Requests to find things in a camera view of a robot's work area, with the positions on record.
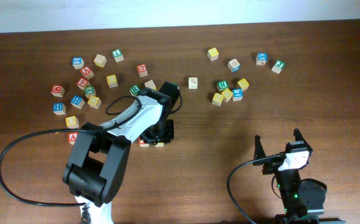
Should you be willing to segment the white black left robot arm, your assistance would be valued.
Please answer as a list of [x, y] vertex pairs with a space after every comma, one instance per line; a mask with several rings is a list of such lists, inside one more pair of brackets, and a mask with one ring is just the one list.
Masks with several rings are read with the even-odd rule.
[[82, 223], [112, 222], [111, 202], [123, 182], [131, 144], [171, 142], [174, 122], [168, 116], [180, 97], [177, 85], [164, 82], [158, 91], [141, 90], [112, 120], [82, 126], [62, 177], [79, 204]]

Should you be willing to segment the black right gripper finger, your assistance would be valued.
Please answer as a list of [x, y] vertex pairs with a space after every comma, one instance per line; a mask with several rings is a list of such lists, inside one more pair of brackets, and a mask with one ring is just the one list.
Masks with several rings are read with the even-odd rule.
[[254, 166], [261, 166], [266, 159], [265, 151], [263, 150], [262, 143], [260, 141], [260, 136], [255, 135], [254, 137], [255, 150], [253, 155], [254, 162], [252, 163]]
[[298, 128], [293, 130], [293, 136], [295, 137], [295, 142], [301, 142], [302, 144], [306, 142]]

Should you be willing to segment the yellow C block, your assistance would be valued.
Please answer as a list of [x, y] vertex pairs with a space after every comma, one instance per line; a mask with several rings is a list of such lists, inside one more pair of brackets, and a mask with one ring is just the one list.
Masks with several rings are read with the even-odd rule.
[[164, 143], [163, 142], [159, 142], [156, 145], [154, 145], [155, 147], [164, 147]]

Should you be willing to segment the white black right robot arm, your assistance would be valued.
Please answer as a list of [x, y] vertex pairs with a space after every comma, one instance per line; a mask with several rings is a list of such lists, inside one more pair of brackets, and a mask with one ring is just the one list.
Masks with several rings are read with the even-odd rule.
[[289, 219], [297, 219], [308, 214], [306, 205], [303, 205], [298, 196], [301, 178], [299, 170], [307, 166], [311, 156], [312, 148], [302, 136], [299, 129], [294, 129], [295, 140], [285, 146], [285, 150], [278, 154], [267, 156], [263, 150], [260, 136], [256, 135], [255, 152], [253, 155], [253, 165], [262, 166], [262, 174], [273, 174], [280, 185], [280, 195], [282, 198], [286, 215]]

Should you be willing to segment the red I block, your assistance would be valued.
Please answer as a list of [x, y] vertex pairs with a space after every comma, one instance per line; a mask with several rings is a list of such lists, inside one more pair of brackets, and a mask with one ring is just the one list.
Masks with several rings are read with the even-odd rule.
[[149, 147], [149, 144], [142, 139], [139, 139], [138, 144], [140, 147]]

